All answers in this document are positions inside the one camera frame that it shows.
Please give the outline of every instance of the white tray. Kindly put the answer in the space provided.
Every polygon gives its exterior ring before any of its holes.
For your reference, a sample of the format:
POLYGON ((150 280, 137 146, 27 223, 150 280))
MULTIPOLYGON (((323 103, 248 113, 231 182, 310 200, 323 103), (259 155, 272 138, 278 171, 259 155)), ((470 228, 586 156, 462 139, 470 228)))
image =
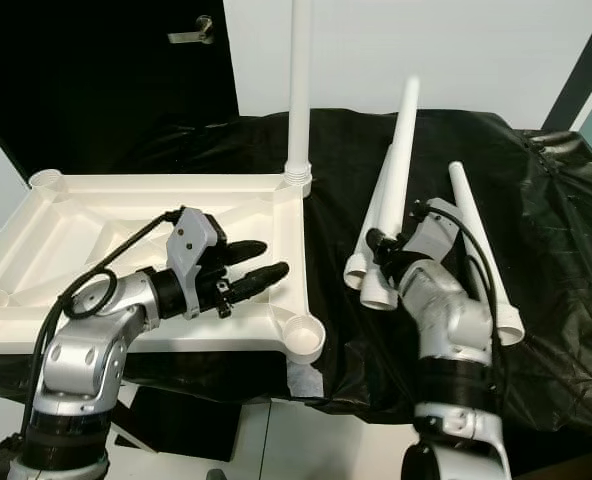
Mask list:
MULTIPOLYGON (((278 350, 297 363, 320 355, 325 330, 309 314, 301 187, 282 175, 87 175, 46 170, 0 232, 0 354, 30 353, 56 296, 133 232, 180 205, 213 214, 229 241, 262 240, 247 271, 284 260, 289 274, 236 305, 229 318, 177 316, 139 336, 131 352, 278 350)), ((110 265, 118 276, 165 267, 171 225, 161 225, 110 265)))

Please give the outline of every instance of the robotic hand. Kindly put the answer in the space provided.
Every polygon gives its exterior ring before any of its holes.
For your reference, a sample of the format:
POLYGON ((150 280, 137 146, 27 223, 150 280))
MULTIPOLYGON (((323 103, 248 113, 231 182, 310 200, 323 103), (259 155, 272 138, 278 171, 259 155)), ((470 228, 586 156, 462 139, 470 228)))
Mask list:
POLYGON ((367 234, 374 261, 419 330, 414 428, 420 441, 407 450, 401 478, 511 480, 492 369, 492 347, 499 345, 493 341, 493 295, 489 306, 469 298, 440 264, 458 227, 470 235, 458 209, 433 199, 421 216, 406 244, 400 235, 367 234))
POLYGON ((11 462, 9 480, 104 478, 110 415, 134 339, 178 314, 189 319, 216 308, 221 318, 227 317, 233 304, 287 275, 288 265, 280 262, 230 283, 226 266, 262 254, 267 245, 228 244, 216 220, 200 210, 170 213, 166 220, 175 228, 167 242, 166 270, 150 267, 117 279, 97 269, 87 280, 99 273, 109 280, 65 298, 63 311, 70 321, 45 349, 33 411, 17 437, 22 452, 11 462))

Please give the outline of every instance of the black plastic sheet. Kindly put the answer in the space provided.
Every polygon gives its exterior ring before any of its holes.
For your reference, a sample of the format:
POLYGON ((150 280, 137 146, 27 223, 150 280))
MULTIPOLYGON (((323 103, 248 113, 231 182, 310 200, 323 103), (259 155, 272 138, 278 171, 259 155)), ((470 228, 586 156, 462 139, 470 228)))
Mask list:
MULTIPOLYGON (((315 110, 311 195, 304 201, 310 309, 327 329, 314 364, 327 413, 410 423, 418 335, 399 309, 363 308, 342 272, 353 251, 395 115, 315 110)), ((114 173, 279 173, 287 116, 196 128, 168 119, 114 173)), ((592 151, 573 133, 517 132, 491 114, 418 114, 407 193, 453 201, 447 166, 465 165, 525 340, 508 347, 508 425, 592 433, 592 151)), ((405 221, 410 235, 416 224, 405 221)), ((461 243, 446 259, 465 285, 461 243)), ((0 356, 0 395, 21 399, 26 356, 0 356)), ((130 354, 125 378, 217 401, 288 398, 284 357, 272 352, 130 354)))

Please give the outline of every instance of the white tube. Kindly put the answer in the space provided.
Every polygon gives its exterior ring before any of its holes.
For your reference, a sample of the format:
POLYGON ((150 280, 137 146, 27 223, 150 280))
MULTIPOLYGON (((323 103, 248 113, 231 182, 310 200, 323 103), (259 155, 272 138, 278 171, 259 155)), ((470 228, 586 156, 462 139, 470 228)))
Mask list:
MULTIPOLYGON (((480 244, 492 273, 494 284, 496 286, 496 300, 498 303, 498 334, 503 345, 513 345, 520 342, 525 336, 525 328, 520 319, 518 310, 509 303, 507 292, 503 285, 503 279, 498 271, 494 254, 489 245, 485 228, 481 221, 476 202, 472 195, 467 175, 463 164, 460 162, 452 162, 449 164, 449 177, 452 181, 452 188, 454 189, 454 197, 456 198, 456 206, 463 214, 463 223, 472 232, 478 243, 480 244)), ((474 246, 465 238, 465 248, 468 255, 474 257, 482 266, 480 256, 474 249, 474 246)), ((478 298, 486 299, 485 286, 483 279, 480 278, 478 271, 470 265, 472 277, 476 283, 476 290, 478 291, 478 298)))
POLYGON ((387 148, 385 160, 383 161, 383 165, 380 168, 378 180, 376 181, 376 186, 374 187, 374 193, 372 193, 372 198, 369 201, 369 207, 367 208, 367 213, 365 214, 365 219, 363 220, 363 226, 360 229, 360 234, 358 235, 358 240, 356 241, 356 248, 354 249, 352 256, 347 259, 347 263, 345 264, 345 272, 343 274, 345 284, 354 290, 360 290, 362 288, 363 278, 367 272, 367 267, 370 263, 372 263, 374 256, 370 248, 367 246, 366 237, 369 229, 376 226, 378 209, 380 208, 380 203, 383 198, 383 187, 385 185, 387 171, 389 169, 390 151, 391 146, 387 148))
POLYGON ((311 186, 309 163, 309 57, 311 50, 312 0, 292 0, 292 54, 289 95, 289 139, 285 181, 311 186))
MULTIPOLYGON (((418 77, 410 77, 405 83, 396 120, 391 158, 377 216, 376 226, 392 238, 395 238, 403 227, 419 90, 418 77)), ((388 285, 380 268, 373 262, 369 264, 363 279, 360 303, 374 310, 395 310, 398 306, 396 291, 388 285)))

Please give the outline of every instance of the door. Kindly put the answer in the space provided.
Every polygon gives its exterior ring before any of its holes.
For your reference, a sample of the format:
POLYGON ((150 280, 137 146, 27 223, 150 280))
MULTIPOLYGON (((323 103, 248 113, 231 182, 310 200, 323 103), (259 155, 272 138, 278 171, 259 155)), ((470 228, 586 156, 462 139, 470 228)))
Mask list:
POLYGON ((25 178, 107 172, 165 116, 238 114, 222 0, 54 5, 0 2, 0 143, 25 178))

